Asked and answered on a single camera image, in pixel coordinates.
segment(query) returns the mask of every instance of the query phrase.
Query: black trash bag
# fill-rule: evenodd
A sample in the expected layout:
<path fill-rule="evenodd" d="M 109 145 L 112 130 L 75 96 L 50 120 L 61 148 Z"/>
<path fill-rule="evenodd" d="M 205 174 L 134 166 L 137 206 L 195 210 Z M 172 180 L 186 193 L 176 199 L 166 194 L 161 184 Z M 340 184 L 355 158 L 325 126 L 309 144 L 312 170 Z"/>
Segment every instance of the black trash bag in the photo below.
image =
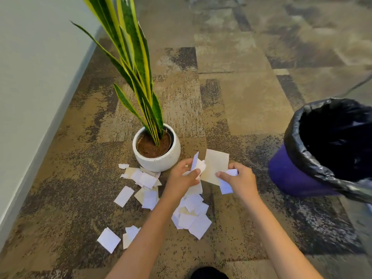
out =
<path fill-rule="evenodd" d="M 284 145 L 302 172 L 372 203 L 372 107 L 338 98 L 309 103 L 292 117 Z"/>

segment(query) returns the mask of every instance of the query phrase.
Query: black shoe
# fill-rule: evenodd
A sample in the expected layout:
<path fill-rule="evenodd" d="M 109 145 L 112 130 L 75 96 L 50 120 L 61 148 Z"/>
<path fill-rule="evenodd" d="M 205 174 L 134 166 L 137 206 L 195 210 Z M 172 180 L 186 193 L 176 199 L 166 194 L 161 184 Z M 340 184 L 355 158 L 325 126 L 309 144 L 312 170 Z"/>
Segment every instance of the black shoe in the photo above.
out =
<path fill-rule="evenodd" d="M 225 273 L 217 270 L 214 267 L 206 266 L 195 270 L 190 279 L 229 279 Z"/>

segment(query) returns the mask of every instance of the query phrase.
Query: baseboard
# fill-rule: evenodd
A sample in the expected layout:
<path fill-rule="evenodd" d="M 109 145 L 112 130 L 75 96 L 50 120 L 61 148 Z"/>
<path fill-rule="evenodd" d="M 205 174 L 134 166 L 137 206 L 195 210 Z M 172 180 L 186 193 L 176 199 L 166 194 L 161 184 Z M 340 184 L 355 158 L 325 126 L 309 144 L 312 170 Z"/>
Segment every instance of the baseboard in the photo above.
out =
<path fill-rule="evenodd" d="M 104 36 L 105 32 L 102 29 L 102 27 L 100 27 L 95 34 L 95 38 L 100 39 Z M 21 181 L 18 187 L 17 192 L 15 193 L 12 199 L 12 202 L 10 203 L 5 213 L 5 217 L 0 223 L 0 251 L 4 247 L 5 241 L 8 238 L 10 231 L 12 230 L 14 221 L 17 219 L 18 213 L 21 210 L 23 202 L 25 201 L 26 196 L 31 189 L 32 183 L 36 177 L 40 165 L 43 162 L 43 159 L 49 149 L 50 144 L 52 143 L 54 135 L 59 128 L 59 125 L 61 124 L 61 121 L 65 115 L 68 105 L 70 104 L 71 99 L 75 94 L 77 86 L 79 85 L 81 77 L 83 76 L 84 71 L 86 70 L 86 67 L 90 61 L 91 56 L 93 55 L 95 48 L 96 44 L 92 41 L 91 45 L 88 48 L 88 51 L 86 52 L 83 60 L 81 61 L 77 73 L 75 74 L 67 90 L 65 97 L 63 98 L 61 105 L 57 110 L 57 113 L 55 114 L 52 120 L 51 125 L 49 126 L 42 142 L 40 143 L 40 147 L 34 159 L 32 160 L 30 167 L 28 168 L 23 180 Z"/>

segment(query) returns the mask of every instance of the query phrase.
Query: trash can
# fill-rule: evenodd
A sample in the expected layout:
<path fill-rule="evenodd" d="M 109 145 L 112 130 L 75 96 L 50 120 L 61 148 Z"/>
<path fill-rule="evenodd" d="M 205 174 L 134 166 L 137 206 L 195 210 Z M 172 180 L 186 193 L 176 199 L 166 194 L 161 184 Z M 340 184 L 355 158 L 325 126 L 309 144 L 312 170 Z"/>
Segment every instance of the trash can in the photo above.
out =
<path fill-rule="evenodd" d="M 292 196 L 343 194 L 372 203 L 372 107 L 339 98 L 305 105 L 269 161 L 269 175 Z"/>

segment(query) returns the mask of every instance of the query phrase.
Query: person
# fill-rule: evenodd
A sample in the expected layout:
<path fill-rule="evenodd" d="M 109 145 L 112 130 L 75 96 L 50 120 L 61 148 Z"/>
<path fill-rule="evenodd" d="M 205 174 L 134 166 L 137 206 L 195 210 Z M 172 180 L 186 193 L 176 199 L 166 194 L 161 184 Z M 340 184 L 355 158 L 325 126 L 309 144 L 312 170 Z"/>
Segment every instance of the person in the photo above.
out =
<path fill-rule="evenodd" d="M 198 184 L 200 170 L 182 174 L 189 170 L 192 159 L 180 161 L 170 172 L 163 195 L 151 212 L 141 230 L 119 258 L 106 279 L 147 279 L 165 239 L 165 230 L 174 210 L 189 187 Z M 279 279 L 318 279 L 322 276 L 289 238 L 271 211 L 261 200 L 252 169 L 230 163 L 229 169 L 237 169 L 237 176 L 217 172 L 216 176 L 229 183 L 234 193 L 249 211 L 261 237 L 266 252 Z M 202 267 L 192 275 L 196 278 L 228 277 L 213 267 Z"/>

